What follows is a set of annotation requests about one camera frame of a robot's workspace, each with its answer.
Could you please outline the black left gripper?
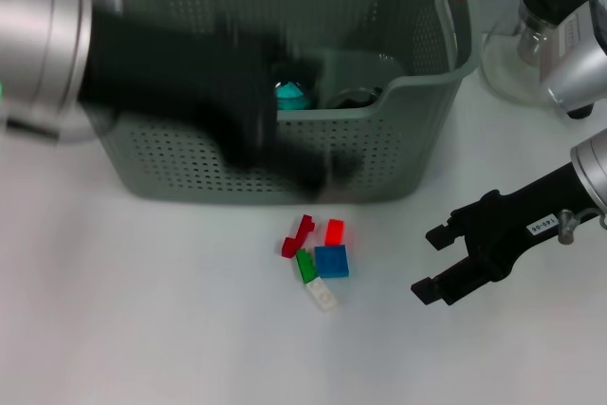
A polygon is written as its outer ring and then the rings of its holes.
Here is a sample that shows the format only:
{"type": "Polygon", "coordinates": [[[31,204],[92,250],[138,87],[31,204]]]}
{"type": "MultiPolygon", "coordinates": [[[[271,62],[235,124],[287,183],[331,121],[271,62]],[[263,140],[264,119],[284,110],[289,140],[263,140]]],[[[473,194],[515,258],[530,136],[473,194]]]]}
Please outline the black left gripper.
{"type": "Polygon", "coordinates": [[[88,108],[180,122],[228,163],[267,165],[276,146],[277,39],[219,24],[194,34],[94,10],[79,91],[88,108]]]}

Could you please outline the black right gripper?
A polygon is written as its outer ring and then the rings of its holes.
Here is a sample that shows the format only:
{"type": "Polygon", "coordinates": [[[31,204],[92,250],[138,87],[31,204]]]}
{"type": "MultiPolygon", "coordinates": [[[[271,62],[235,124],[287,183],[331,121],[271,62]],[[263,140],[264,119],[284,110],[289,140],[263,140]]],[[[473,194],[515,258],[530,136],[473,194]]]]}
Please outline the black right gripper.
{"type": "Polygon", "coordinates": [[[523,253],[558,232],[550,228],[533,234],[529,225],[562,210],[577,213],[593,206],[571,163],[514,193],[487,193],[475,213],[465,208],[456,210],[444,225],[425,235],[436,250],[463,237],[470,258],[416,282],[411,291],[425,305],[437,301],[452,305],[488,282],[503,280],[523,253]]]}

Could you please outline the dark red angled brick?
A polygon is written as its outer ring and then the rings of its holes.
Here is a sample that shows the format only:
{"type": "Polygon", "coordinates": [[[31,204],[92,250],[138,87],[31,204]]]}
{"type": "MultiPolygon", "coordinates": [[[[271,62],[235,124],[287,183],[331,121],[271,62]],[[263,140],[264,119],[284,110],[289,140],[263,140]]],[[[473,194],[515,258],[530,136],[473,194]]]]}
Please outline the dark red angled brick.
{"type": "Polygon", "coordinates": [[[316,224],[313,218],[305,214],[301,219],[295,236],[285,238],[281,247],[281,256],[288,259],[293,258],[297,251],[304,246],[308,235],[314,231],[315,227],[316,224]]]}

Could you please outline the glass teacup with black holder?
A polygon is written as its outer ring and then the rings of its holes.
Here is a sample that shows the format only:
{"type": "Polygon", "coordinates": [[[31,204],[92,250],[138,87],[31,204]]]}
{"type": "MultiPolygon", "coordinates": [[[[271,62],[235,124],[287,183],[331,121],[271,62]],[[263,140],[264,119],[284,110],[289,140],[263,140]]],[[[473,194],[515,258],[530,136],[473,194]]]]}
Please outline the glass teacup with black holder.
{"type": "Polygon", "coordinates": [[[356,109],[374,104],[382,94],[381,87],[345,89],[332,97],[326,109],[356,109]]]}
{"type": "Polygon", "coordinates": [[[318,79],[321,73],[319,66],[309,60],[283,60],[275,63],[271,68],[271,77],[274,90],[277,83],[293,82],[299,84],[305,95],[312,101],[312,107],[318,106],[318,79]]]}

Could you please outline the cyan square brick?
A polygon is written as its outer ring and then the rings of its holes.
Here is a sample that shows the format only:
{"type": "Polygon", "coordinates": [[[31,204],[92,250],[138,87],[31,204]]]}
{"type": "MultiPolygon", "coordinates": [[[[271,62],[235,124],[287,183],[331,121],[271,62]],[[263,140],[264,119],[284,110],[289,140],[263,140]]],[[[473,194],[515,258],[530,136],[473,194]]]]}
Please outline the cyan square brick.
{"type": "Polygon", "coordinates": [[[274,92],[279,111],[308,110],[312,107],[312,101],[297,83],[277,83],[274,92]]]}

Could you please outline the green small brick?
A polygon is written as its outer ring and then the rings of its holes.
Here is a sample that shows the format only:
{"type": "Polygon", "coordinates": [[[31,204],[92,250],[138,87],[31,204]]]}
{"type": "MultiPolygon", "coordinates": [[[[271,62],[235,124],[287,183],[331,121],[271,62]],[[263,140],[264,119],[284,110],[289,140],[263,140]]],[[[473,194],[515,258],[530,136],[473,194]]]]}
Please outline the green small brick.
{"type": "Polygon", "coordinates": [[[307,249],[299,249],[295,258],[305,285],[318,277],[312,254],[307,249]]]}

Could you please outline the white two-stud brick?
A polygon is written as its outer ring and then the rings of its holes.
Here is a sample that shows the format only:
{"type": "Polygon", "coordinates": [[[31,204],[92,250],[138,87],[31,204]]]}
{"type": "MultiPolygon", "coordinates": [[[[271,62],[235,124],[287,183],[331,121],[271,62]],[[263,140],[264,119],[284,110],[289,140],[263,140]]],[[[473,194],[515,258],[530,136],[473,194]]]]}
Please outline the white two-stud brick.
{"type": "Polygon", "coordinates": [[[314,299],[315,303],[323,311],[329,311],[338,304],[333,293],[326,286],[321,277],[316,277],[305,285],[307,291],[314,299]]]}

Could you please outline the grey perforated storage bin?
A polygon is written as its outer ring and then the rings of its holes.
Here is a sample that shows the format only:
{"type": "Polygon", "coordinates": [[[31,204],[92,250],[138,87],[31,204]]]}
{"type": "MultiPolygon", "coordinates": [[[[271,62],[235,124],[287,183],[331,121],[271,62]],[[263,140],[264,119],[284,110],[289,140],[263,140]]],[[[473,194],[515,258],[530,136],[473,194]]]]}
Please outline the grey perforated storage bin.
{"type": "Polygon", "coordinates": [[[371,203],[412,192],[463,79],[478,65],[476,0],[120,0],[140,13],[205,33],[218,19],[277,32],[321,69],[318,106],[282,111],[278,130],[314,149],[363,157],[325,204],[371,203]],[[326,109],[345,89],[381,87],[356,109],[326,109]]]}

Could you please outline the red tall brick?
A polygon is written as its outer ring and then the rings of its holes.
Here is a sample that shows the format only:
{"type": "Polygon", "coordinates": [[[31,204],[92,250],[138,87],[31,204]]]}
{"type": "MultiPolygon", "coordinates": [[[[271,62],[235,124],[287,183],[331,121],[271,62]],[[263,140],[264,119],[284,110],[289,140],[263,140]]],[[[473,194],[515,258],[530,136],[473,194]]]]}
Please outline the red tall brick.
{"type": "Polygon", "coordinates": [[[339,219],[330,219],[326,226],[324,244],[328,247],[336,247],[343,244],[344,222],[339,219]]]}

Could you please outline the blue square brick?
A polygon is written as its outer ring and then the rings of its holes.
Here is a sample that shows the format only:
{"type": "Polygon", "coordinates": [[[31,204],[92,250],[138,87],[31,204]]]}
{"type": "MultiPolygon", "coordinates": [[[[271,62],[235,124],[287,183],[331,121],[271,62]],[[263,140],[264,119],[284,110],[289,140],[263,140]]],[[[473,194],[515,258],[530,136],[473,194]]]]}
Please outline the blue square brick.
{"type": "Polygon", "coordinates": [[[317,274],[321,278],[342,278],[349,276],[345,245],[315,247],[314,260],[317,274]]]}

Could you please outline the glass teapot with black lid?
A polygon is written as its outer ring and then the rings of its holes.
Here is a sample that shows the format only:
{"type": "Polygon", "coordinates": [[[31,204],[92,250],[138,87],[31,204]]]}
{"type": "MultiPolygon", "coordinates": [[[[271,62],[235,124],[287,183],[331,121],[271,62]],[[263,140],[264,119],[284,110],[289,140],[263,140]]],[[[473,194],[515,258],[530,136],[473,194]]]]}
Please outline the glass teapot with black lid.
{"type": "MultiPolygon", "coordinates": [[[[481,70],[488,86],[500,97],[531,106],[557,107],[540,88],[540,62],[547,36],[566,17],[589,0],[517,0],[490,30],[481,70]]],[[[598,0],[607,8],[607,0],[598,0]]],[[[585,119],[594,105],[573,113],[585,119]]]]}

